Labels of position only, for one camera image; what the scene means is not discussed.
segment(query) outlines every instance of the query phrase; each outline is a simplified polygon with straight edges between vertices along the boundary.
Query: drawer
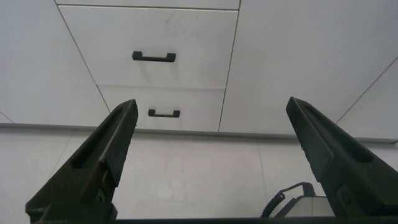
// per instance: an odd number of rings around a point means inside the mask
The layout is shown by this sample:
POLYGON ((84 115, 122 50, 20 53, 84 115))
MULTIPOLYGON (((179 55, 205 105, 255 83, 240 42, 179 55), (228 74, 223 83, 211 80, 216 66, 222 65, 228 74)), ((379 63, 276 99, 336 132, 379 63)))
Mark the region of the drawer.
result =
POLYGON ((57 4, 92 6, 189 7, 238 9, 239 0, 55 0, 57 4))
POLYGON ((137 128, 179 131, 218 131, 224 90, 177 90, 169 88, 128 88, 99 86, 110 110, 118 104, 136 99, 138 106, 137 128), (178 118, 149 116, 173 115, 178 118))
POLYGON ((59 8, 98 85, 225 89, 237 11, 59 8))

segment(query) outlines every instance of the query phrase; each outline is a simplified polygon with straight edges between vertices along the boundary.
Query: black drawer handle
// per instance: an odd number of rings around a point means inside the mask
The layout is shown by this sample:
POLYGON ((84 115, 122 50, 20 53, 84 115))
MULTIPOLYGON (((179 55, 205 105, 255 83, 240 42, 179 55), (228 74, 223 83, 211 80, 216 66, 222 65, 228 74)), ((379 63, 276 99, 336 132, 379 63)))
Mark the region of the black drawer handle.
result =
POLYGON ((173 111, 173 114, 169 115, 169 114, 156 114, 156 111, 154 109, 149 109, 148 116, 160 117, 160 118, 179 118, 180 111, 175 110, 175 111, 173 111))
POLYGON ((134 51, 132 53, 133 60, 144 60, 148 62, 174 62, 175 61, 175 53, 167 53, 165 58, 162 57, 143 57, 142 52, 134 51))

